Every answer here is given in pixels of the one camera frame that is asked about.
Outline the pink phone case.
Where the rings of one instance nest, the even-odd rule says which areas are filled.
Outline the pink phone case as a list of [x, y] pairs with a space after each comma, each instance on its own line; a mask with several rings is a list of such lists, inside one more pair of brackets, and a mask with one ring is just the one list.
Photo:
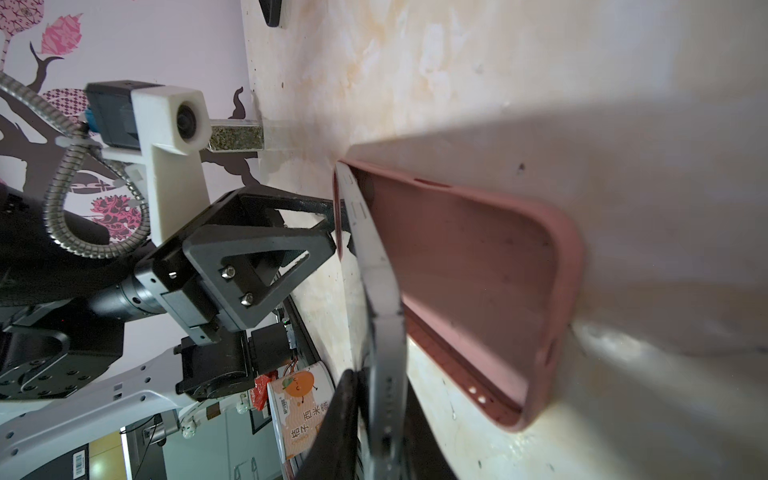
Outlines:
[[411, 338], [499, 428], [545, 409], [579, 293], [585, 247], [543, 202], [341, 161], [337, 208], [381, 247]]

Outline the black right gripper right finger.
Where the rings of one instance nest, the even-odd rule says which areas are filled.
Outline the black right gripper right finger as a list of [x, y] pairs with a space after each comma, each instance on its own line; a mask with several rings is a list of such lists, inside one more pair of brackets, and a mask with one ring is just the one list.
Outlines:
[[403, 478], [411, 480], [457, 479], [440, 450], [411, 384], [408, 384], [404, 419]]

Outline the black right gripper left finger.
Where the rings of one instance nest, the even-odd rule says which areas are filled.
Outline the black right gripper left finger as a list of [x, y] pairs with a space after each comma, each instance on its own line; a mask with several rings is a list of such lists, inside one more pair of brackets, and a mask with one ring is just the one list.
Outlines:
[[358, 446], [358, 380], [345, 370], [315, 441], [296, 475], [297, 480], [353, 480]]

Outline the black smartphone with silver frame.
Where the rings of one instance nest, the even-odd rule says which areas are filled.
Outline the black smartphone with silver frame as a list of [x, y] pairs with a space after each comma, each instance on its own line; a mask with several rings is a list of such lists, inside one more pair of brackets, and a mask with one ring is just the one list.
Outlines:
[[399, 479], [407, 398], [400, 289], [359, 182], [335, 166], [336, 242], [342, 269], [364, 479]]

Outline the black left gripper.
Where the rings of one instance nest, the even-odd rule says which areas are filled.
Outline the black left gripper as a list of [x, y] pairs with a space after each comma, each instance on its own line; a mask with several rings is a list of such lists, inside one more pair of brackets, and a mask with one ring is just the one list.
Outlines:
[[[286, 228], [279, 210], [320, 215]], [[257, 326], [336, 250], [331, 200], [265, 185], [223, 195], [160, 246], [135, 256], [128, 277], [92, 295], [101, 318], [168, 314], [197, 345]]]

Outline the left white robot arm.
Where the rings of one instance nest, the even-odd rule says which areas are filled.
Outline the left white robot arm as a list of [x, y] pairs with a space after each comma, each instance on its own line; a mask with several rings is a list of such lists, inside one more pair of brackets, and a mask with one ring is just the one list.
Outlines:
[[91, 260], [1, 191], [1, 475], [123, 425], [251, 389], [291, 356], [264, 318], [335, 251], [329, 200], [253, 185], [159, 246]]

